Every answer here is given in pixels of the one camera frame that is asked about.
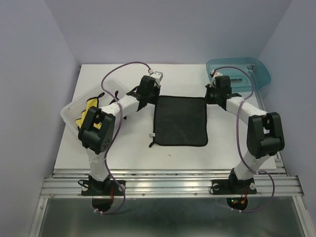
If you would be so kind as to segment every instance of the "gray wall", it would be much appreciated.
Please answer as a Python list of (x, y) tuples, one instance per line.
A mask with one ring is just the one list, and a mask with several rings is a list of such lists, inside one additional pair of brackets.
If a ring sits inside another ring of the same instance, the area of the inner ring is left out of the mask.
[(46, 0), (80, 63), (259, 57), (290, 0)]
[(2, 0), (0, 32), (0, 236), (28, 236), (78, 66), (44, 0)]
[(316, 224), (316, 1), (294, 0), (260, 60), (272, 81), (263, 91), (269, 111), (282, 116), (285, 167), (298, 175)]

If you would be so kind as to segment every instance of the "white plastic basket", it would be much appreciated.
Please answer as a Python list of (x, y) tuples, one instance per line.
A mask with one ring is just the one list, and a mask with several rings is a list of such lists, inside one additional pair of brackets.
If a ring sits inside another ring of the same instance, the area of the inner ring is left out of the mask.
[[(112, 94), (115, 94), (115, 92), (118, 91), (119, 99), (121, 99), (128, 92), (128, 89), (125, 86), (120, 84), (117, 80), (111, 78), (108, 78), (104, 81), (104, 87)], [(75, 99), (73, 102), (66, 105), (61, 110), (61, 117), (66, 123), (66, 126), (70, 128), (74, 135), (78, 136), (78, 126), (75, 121), (81, 117), (82, 111), (86, 109), (87, 100), (100, 95), (102, 92), (103, 90), (99, 84)], [(105, 93), (105, 95), (99, 99), (99, 107), (110, 104), (112, 100), (113, 98), (109, 94)]]

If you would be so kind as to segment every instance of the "white tabletop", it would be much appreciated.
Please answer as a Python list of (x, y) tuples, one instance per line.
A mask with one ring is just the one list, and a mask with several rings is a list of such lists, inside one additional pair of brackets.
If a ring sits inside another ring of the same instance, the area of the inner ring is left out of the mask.
[[(101, 82), (111, 65), (82, 65), (74, 98)], [(163, 72), (161, 95), (204, 97), (209, 83), (205, 65), (151, 64), (154, 71)], [(137, 86), (147, 69), (129, 65), (111, 76), (128, 89)], [(256, 97), (248, 100), (258, 106)], [(236, 144), (236, 117), (216, 105), (207, 106), (208, 144), (204, 147), (164, 147), (148, 145), (153, 131), (154, 106), (148, 105), (123, 121), (119, 135), (108, 154), (112, 169), (232, 169), (240, 162)], [(246, 152), (246, 125), (240, 123), (241, 149)], [(274, 157), (263, 169), (275, 169)], [(77, 137), (65, 127), (55, 169), (89, 169), (87, 154)]]

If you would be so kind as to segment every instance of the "cable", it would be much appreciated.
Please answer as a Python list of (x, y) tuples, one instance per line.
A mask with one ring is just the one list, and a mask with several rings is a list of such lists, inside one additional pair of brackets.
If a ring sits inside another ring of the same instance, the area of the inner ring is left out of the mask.
[[(240, 68), (238, 68), (238, 67), (235, 67), (235, 66), (222, 66), (222, 67), (216, 68), (216, 69), (214, 69), (214, 73), (212, 74), (212, 76), (215, 74), (215, 72), (216, 72), (217, 70), (222, 69), (222, 68), (233, 68), (233, 69), (239, 70), (239, 71), (241, 71), (242, 73), (244, 73), (244, 74), (248, 77), (248, 79), (250, 80), (250, 82), (251, 82), (251, 93), (240, 103), (240, 106), (239, 106), (239, 108), (238, 108), (237, 121), (236, 121), (236, 140), (237, 140), (238, 154), (239, 154), (239, 157), (240, 157), (242, 163), (243, 163), (252, 173), (257, 174), (257, 172), (256, 172), (255, 170), (253, 170), (253, 169), (246, 163), (246, 161), (243, 159), (242, 154), (241, 154), (241, 149), (240, 149), (240, 141), (239, 141), (239, 118), (240, 118), (241, 108), (242, 108), (242, 105), (244, 104), (244, 102), (245, 102), (247, 99), (249, 99), (249, 98), (253, 95), (253, 93), (254, 93), (254, 91), (255, 91), (255, 86), (254, 86), (254, 83), (253, 83), (251, 77), (250, 77), (244, 70), (242, 70), (242, 69), (240, 69)], [(269, 176), (269, 178), (271, 179), (271, 182), (272, 182), (272, 194), (271, 194), (271, 197), (270, 197), (269, 201), (268, 201), (265, 205), (263, 205), (263, 206), (261, 206), (261, 207), (258, 207), (258, 208), (256, 208), (256, 209), (253, 209), (253, 210), (246, 210), (246, 211), (241, 211), (241, 212), (250, 213), (250, 212), (260, 211), (260, 210), (262, 210), (263, 208), (265, 208), (265, 207), (267, 207), (268, 205), (270, 205), (270, 203), (271, 203), (271, 201), (272, 201), (272, 199), (273, 199), (273, 197), (274, 197), (274, 195), (275, 195), (276, 185), (275, 185), (275, 182), (274, 182), (273, 177), (271, 176), (271, 174), (269, 174), (269, 173), (268, 173), (267, 171), (265, 171), (265, 170), (258, 170), (258, 173), (265, 173), (265, 174), (267, 174), (267, 175)]]
[[(106, 93), (108, 93), (116, 102), (118, 102), (119, 100), (115, 97), (115, 95), (113, 95), (111, 92), (109, 92), (109, 91), (104, 87), (104, 85), (103, 85), (104, 80), (105, 80), (111, 73), (115, 72), (117, 69), (120, 69), (120, 68), (122, 68), (122, 67), (124, 67), (124, 66), (127, 66), (127, 65), (130, 65), (130, 64), (143, 64), (143, 65), (145, 65), (145, 66), (148, 68), (149, 74), (152, 73), (152, 69), (149, 67), (148, 64), (143, 63), (143, 62), (139, 62), (139, 61), (133, 61), (133, 62), (129, 62), (129, 63), (122, 64), (122, 65), (120, 65), (120, 66), (114, 68), (114, 69), (111, 70), (110, 72), (108, 72), (108, 73), (103, 77), (103, 79), (102, 79), (102, 81), (101, 81), (101, 88), (103, 89), (103, 91), (105, 91)], [(100, 214), (102, 214), (102, 215), (109, 215), (109, 214), (114, 214), (114, 213), (116, 213), (118, 210), (121, 209), (121, 207), (124, 205), (125, 200), (126, 200), (125, 188), (123, 188), (123, 187), (121, 186), (121, 184), (116, 180), (116, 178), (114, 178), (113, 174), (111, 173), (111, 171), (110, 171), (110, 169), (109, 169), (109, 167), (108, 167), (108, 163), (107, 163), (107, 155), (108, 155), (108, 152), (109, 152), (109, 150), (110, 150), (110, 148), (111, 148), (113, 142), (115, 141), (115, 139), (116, 139), (117, 136), (118, 136), (118, 133), (119, 133), (119, 130), (120, 130), (121, 126), (122, 126), (122, 121), (123, 121), (123, 108), (122, 108), (122, 105), (121, 105), (120, 103), (118, 103), (118, 107), (119, 107), (119, 122), (118, 122), (118, 128), (117, 128), (117, 131), (115, 132), (115, 135), (114, 135), (114, 137), (113, 137), (113, 139), (112, 139), (112, 142), (111, 142), (109, 148), (108, 148), (108, 149), (105, 151), (105, 153), (104, 153), (104, 164), (105, 164), (105, 168), (107, 169), (107, 172), (109, 173), (110, 178), (112, 178), (112, 180), (116, 183), (116, 185), (119, 186), (119, 188), (122, 190), (122, 192), (123, 192), (123, 202), (120, 204), (120, 206), (119, 206), (118, 208), (116, 208), (115, 210), (110, 211), (110, 212), (101, 212), (101, 211), (99, 211), (98, 209), (94, 209), (95, 212), (98, 212), (98, 213), (100, 213)]]

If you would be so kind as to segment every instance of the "black cloth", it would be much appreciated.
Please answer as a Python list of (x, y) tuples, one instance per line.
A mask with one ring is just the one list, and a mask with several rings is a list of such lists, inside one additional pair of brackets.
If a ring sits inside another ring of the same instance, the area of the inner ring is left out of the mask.
[(149, 145), (203, 147), (207, 144), (206, 103), (202, 97), (159, 96), (153, 142)]

